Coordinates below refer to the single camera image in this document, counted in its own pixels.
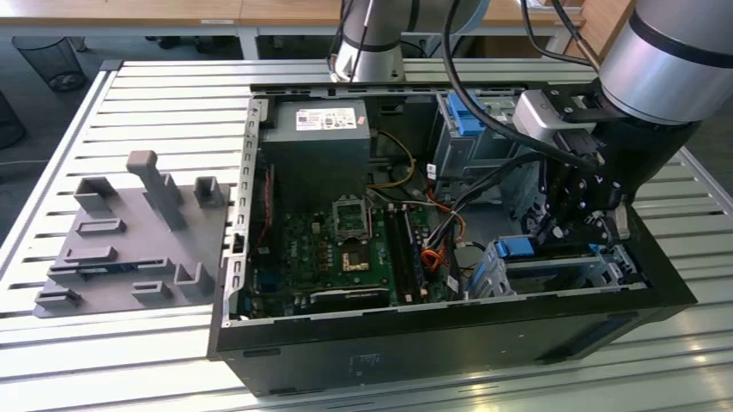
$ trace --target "wooden desk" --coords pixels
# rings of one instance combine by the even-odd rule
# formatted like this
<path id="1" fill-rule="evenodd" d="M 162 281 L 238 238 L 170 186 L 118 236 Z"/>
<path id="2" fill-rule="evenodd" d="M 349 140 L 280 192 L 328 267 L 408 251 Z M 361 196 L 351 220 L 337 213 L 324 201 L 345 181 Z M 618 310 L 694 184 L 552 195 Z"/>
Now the wooden desk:
<path id="1" fill-rule="evenodd" d="M 240 0 L 0 0 L 0 25 L 234 25 Z"/>
<path id="2" fill-rule="evenodd" d="M 338 24 L 341 0 L 241 0 L 241 26 L 328 26 Z M 529 13 L 533 26 L 559 24 L 553 13 Z M 569 16 L 579 25 L 580 15 Z M 521 14 L 516 0 L 491 0 L 483 17 L 484 27 L 520 27 Z"/>
<path id="3" fill-rule="evenodd" d="M 332 35 L 338 24 L 341 0 L 241 0 L 238 41 L 245 59 L 257 59 L 256 37 L 260 35 Z M 551 37 L 547 49 L 563 52 L 569 36 L 553 13 L 529 14 L 537 36 Z M 569 16 L 583 25 L 580 15 Z M 480 27 L 472 36 L 525 36 L 516 0 L 491 0 Z M 427 49 L 437 43 L 431 39 Z"/>
<path id="4" fill-rule="evenodd" d="M 0 36 L 236 35 L 241 0 L 0 0 Z"/>

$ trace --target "aluminum extrusion table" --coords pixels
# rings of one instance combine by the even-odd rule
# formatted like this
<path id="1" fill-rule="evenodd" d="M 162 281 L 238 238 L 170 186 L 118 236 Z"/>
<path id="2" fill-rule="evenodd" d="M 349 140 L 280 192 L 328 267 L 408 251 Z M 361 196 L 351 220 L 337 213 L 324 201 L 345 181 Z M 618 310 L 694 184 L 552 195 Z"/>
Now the aluminum extrusion table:
<path id="1" fill-rule="evenodd" d="M 592 78 L 579 66 L 552 62 L 472 60 L 457 69 L 473 81 Z M 444 78 L 440 63 L 407 61 L 409 81 Z M 583 360 L 254 398 L 225 365 L 204 358 L 210 306 L 31 317 L 73 220 L 70 193 L 81 177 L 104 174 L 114 187 L 138 185 L 124 173 L 125 156 L 152 149 L 157 167 L 178 185 L 201 174 L 234 184 L 248 85 L 326 79 L 320 61 L 128 62 L 99 72 L 0 249 L 0 409 L 730 408 L 733 203 L 686 150 L 643 185 L 634 206 L 699 304 L 642 326 Z"/>

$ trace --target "green circuit board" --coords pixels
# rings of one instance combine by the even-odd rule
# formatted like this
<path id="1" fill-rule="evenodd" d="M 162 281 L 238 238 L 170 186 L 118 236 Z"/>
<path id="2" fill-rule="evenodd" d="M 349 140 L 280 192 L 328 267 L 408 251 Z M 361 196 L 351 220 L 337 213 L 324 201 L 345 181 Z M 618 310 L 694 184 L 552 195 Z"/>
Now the green circuit board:
<path id="1" fill-rule="evenodd" d="M 369 239 L 334 240 L 333 213 L 321 211 L 288 215 L 284 225 L 284 283 L 293 294 L 326 288 L 387 288 L 396 302 L 389 247 L 383 224 L 383 210 L 365 211 Z M 357 227 L 360 208 L 345 207 L 338 225 Z M 417 239 L 428 233 L 428 215 L 423 208 L 409 210 L 409 222 Z"/>

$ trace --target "barcode label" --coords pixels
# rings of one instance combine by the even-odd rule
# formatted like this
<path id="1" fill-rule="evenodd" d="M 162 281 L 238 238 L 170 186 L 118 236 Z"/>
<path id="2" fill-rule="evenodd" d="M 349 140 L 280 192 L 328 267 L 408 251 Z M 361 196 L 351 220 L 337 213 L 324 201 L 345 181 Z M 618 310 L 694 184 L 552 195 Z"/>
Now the barcode label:
<path id="1" fill-rule="evenodd" d="M 356 129 L 353 108 L 298 110 L 294 114 L 294 129 L 297 131 Z"/>
<path id="2" fill-rule="evenodd" d="M 233 20 L 206 19 L 201 20 L 201 24 L 233 24 Z"/>
<path id="3" fill-rule="evenodd" d="M 445 283 L 447 283 L 447 287 L 451 288 L 452 291 L 457 293 L 457 280 L 452 276 L 448 276 L 445 279 Z"/>
<path id="4" fill-rule="evenodd" d="M 437 173 L 437 168 L 435 167 L 433 164 L 428 163 L 427 164 L 427 179 L 435 180 L 435 178 L 437 177 L 436 173 Z"/>

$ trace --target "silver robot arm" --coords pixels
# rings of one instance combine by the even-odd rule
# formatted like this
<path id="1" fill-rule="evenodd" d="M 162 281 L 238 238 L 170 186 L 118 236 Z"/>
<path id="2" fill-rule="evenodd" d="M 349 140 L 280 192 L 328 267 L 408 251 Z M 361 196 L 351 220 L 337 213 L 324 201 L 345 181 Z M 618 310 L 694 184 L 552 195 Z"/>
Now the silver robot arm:
<path id="1" fill-rule="evenodd" d="M 476 27 L 488 0 L 463 0 L 451 27 Z M 436 33 L 449 7 L 447 0 L 349 0 L 342 11 L 341 46 L 333 65 L 336 82 L 404 80 L 401 33 Z"/>
<path id="2" fill-rule="evenodd" d="M 603 94 L 656 124 L 706 118 L 733 93 L 733 1 L 638 0 L 600 65 Z"/>

